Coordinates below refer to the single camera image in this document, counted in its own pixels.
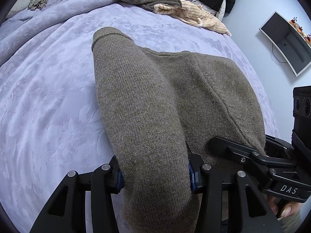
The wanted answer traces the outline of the person right hand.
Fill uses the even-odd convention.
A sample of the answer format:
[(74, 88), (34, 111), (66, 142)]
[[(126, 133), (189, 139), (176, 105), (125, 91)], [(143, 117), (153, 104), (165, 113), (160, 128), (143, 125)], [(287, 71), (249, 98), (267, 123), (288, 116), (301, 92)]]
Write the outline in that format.
[[(272, 209), (273, 213), (275, 215), (277, 215), (278, 213), (278, 206), (275, 203), (276, 197), (268, 195), (267, 196), (267, 203), (270, 206), (270, 208)], [(292, 215), (294, 215), (295, 213), (299, 212), (301, 207), (302, 207), (303, 203), (296, 203), (293, 201), (288, 202), (286, 205), (284, 205), (284, 207), (280, 210), (280, 217), (281, 218), (287, 218), (290, 217)]]

